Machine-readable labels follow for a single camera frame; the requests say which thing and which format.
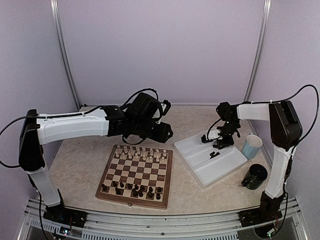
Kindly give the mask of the white plastic tray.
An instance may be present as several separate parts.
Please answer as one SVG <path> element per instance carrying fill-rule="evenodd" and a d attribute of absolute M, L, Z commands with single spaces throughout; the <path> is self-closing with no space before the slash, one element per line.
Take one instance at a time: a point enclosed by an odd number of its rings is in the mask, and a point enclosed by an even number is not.
<path fill-rule="evenodd" d="M 202 143 L 204 132 L 174 143 L 174 149 L 191 175 L 205 189 L 242 167 L 248 159 L 234 145 L 213 148 L 213 142 Z M 210 159 L 210 153 L 220 155 Z"/>

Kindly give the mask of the wooden chess board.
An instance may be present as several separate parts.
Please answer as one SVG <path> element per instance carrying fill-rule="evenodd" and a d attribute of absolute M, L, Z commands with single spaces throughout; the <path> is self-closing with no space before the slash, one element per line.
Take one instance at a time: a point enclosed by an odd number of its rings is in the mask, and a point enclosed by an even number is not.
<path fill-rule="evenodd" d="M 173 151 L 170 149 L 116 144 L 107 160 L 95 196 L 100 200 L 121 204 L 167 209 L 172 165 Z M 121 195 L 116 194 L 113 182 L 117 182 Z M 102 184 L 107 186 L 107 192 L 102 191 Z M 128 189 L 128 184 L 132 184 L 132 189 Z M 135 184 L 139 187 L 137 193 L 144 185 L 143 197 L 139 197 L 139 194 L 133 196 Z M 149 187 L 153 188 L 153 199 L 147 197 Z M 161 192 L 157 192 L 158 187 L 162 188 Z M 160 200 L 156 199 L 157 193 L 160 194 Z"/>

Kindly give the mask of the black chess piece thirteenth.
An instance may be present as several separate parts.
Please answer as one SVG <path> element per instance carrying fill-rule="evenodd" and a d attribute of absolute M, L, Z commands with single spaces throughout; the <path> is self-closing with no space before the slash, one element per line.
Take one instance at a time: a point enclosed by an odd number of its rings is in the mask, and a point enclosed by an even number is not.
<path fill-rule="evenodd" d="M 115 188 L 115 193 L 117 195 L 121 195 L 122 194 L 121 190 L 118 187 Z"/>

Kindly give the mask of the black chess rook corner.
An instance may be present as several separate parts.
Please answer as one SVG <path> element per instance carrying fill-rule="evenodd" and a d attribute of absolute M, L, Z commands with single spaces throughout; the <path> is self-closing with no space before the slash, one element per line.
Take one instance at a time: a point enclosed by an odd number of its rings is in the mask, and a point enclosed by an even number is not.
<path fill-rule="evenodd" d="M 102 190 L 103 192 L 107 192 L 107 191 L 108 191 L 108 187 L 107 187 L 106 185 L 102 184 L 102 185 L 101 185 L 101 190 Z"/>

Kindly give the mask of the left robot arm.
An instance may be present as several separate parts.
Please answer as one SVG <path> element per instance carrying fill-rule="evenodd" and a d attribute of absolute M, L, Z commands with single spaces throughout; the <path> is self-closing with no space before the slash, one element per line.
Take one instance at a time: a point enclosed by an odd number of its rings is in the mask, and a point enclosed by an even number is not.
<path fill-rule="evenodd" d="M 47 211 L 63 223 L 70 218 L 63 197 L 51 180 L 44 159 L 43 146 L 49 143 L 81 137 L 114 137 L 131 135 L 158 143 L 173 136 L 170 124 L 162 122 L 171 103 L 140 91 L 122 106 L 99 105 L 87 111 L 38 114 L 27 112 L 19 138 L 20 167 L 27 173 L 33 187 L 39 192 Z"/>

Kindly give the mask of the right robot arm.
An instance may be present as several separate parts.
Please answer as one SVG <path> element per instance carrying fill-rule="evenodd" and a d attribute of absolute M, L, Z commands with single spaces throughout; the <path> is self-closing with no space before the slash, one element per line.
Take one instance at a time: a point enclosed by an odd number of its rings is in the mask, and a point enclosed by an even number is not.
<path fill-rule="evenodd" d="M 264 103 L 240 103 L 231 105 L 222 102 L 216 108 L 220 120 L 224 122 L 216 129 L 209 128 L 204 135 L 208 141 L 216 141 L 222 149 L 234 144 L 233 134 L 241 127 L 241 120 L 268 121 L 273 143 L 273 162 L 268 184 L 262 192 L 260 206 L 242 211 L 245 219 L 256 217 L 260 222 L 281 218 L 280 205 L 285 197 L 285 184 L 291 172 L 292 158 L 303 130 L 291 101 Z"/>

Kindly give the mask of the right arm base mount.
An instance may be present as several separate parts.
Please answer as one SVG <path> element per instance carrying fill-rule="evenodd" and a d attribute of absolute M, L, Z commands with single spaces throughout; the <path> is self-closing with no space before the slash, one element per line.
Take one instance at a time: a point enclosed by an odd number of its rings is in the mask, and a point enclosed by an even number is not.
<path fill-rule="evenodd" d="M 249 227 L 273 221 L 276 220 L 276 218 L 280 219 L 283 215 L 280 210 L 264 212 L 258 207 L 248 210 L 242 210 L 238 213 L 238 216 L 241 226 Z"/>

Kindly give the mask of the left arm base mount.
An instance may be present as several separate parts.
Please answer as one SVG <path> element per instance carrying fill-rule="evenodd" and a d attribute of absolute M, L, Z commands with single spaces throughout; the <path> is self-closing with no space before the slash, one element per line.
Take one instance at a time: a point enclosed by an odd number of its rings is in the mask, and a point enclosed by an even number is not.
<path fill-rule="evenodd" d="M 86 223 L 87 213 L 85 211 L 69 209 L 69 208 L 65 208 L 65 209 L 47 208 L 43 214 L 43 217 L 46 220 L 50 220 L 63 225 L 83 228 Z"/>

